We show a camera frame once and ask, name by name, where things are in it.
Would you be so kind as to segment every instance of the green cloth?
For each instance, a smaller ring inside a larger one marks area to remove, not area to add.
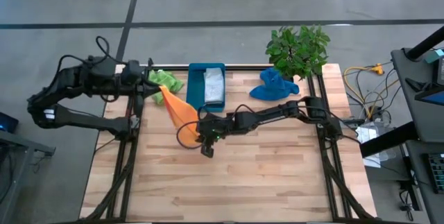
[[[154,83],[165,85],[170,92],[176,93],[183,87],[183,82],[178,80],[169,71],[150,71],[148,79]],[[161,105],[164,103],[164,97],[161,92],[152,95],[156,104]]]

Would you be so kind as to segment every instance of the orange cloth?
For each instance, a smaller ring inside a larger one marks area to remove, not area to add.
[[[160,91],[164,97],[165,107],[168,110],[169,117],[178,129],[186,123],[197,122],[197,110],[187,102],[172,94],[167,87],[160,86]],[[199,146],[196,142],[199,134],[196,132],[197,123],[190,123],[179,132],[179,140],[186,146]]]

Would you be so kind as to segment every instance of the computer monitor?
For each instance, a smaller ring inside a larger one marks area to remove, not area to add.
[[[415,96],[418,101],[433,103],[437,105],[444,105],[444,86],[427,90]]]

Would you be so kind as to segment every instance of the blue tray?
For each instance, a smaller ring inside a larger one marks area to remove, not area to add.
[[[203,74],[207,68],[221,68],[223,76],[223,91],[225,94],[225,65],[223,63],[192,63],[188,66],[187,103],[198,109],[205,103],[205,80]],[[222,103],[206,105],[209,112],[222,112],[225,107],[225,97]]]

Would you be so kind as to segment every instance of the wooden table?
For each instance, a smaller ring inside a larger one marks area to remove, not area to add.
[[[187,71],[174,74],[187,84]],[[323,74],[331,111],[339,117],[349,117],[338,64],[325,65]],[[266,102],[248,95],[262,83],[258,71],[227,71],[225,111],[233,112],[241,103],[263,110],[309,96],[307,82],[298,78],[295,81],[300,88],[298,95]],[[186,91],[184,86],[178,96],[185,100]],[[105,117],[124,115],[126,101],[120,98],[108,103]],[[97,146],[110,139],[109,133],[102,132]],[[94,156],[80,217],[87,216],[110,188],[118,147],[115,141]],[[220,140],[214,150],[214,158],[209,159],[200,150],[180,147],[165,107],[147,98],[127,221],[332,220],[314,125],[297,119],[276,121],[246,136]],[[347,186],[366,211],[376,216],[359,145],[343,139],[339,151]],[[340,207],[337,188],[335,195]],[[119,197],[116,214],[120,210]]]

